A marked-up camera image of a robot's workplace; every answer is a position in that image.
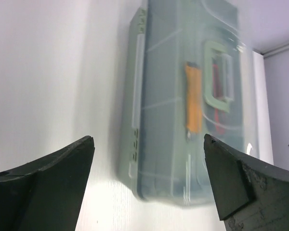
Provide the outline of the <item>red black utility knife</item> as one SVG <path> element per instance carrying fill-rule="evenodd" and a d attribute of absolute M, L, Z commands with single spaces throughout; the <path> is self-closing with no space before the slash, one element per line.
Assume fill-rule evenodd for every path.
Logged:
<path fill-rule="evenodd" d="M 213 97 L 219 101 L 225 101 L 224 99 L 224 89 L 223 89 L 223 72 L 221 70 L 220 65 L 216 59 L 213 59 L 212 64 L 212 80 L 213 80 Z M 214 107 L 214 121 L 215 121 L 215 129 L 219 135 L 224 135 L 225 129 L 221 127 L 221 120 L 224 118 L 224 111 L 217 109 Z"/>

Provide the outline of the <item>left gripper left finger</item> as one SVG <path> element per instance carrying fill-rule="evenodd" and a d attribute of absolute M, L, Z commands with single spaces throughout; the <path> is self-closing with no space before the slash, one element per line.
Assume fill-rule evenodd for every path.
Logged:
<path fill-rule="evenodd" d="M 85 136 L 0 172 L 0 231 L 73 231 L 89 178 L 94 140 Z"/>

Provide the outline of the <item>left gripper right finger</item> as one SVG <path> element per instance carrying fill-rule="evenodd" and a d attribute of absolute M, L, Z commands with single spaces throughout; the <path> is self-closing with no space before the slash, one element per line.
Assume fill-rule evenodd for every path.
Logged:
<path fill-rule="evenodd" d="M 219 219 L 228 231 L 289 231 L 289 171 L 204 136 Z"/>

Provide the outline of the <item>green clear-lid tool box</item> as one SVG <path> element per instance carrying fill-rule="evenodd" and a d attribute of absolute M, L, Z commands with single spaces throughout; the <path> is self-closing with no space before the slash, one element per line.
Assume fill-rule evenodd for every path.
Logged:
<path fill-rule="evenodd" d="M 145 202 L 214 202 L 204 136 L 260 157 L 255 52 L 246 0 L 143 0 L 129 25 L 118 178 Z M 213 97 L 212 64 L 225 101 Z M 202 131 L 186 130 L 185 63 L 202 71 Z M 214 107 L 224 111 L 215 129 Z"/>

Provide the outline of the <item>yellow black utility knife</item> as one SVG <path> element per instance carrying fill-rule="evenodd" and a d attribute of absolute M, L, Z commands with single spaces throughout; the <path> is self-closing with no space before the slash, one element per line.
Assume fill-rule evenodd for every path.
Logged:
<path fill-rule="evenodd" d="M 196 63 L 185 63 L 186 74 L 186 130 L 192 140 L 202 131 L 202 71 Z"/>

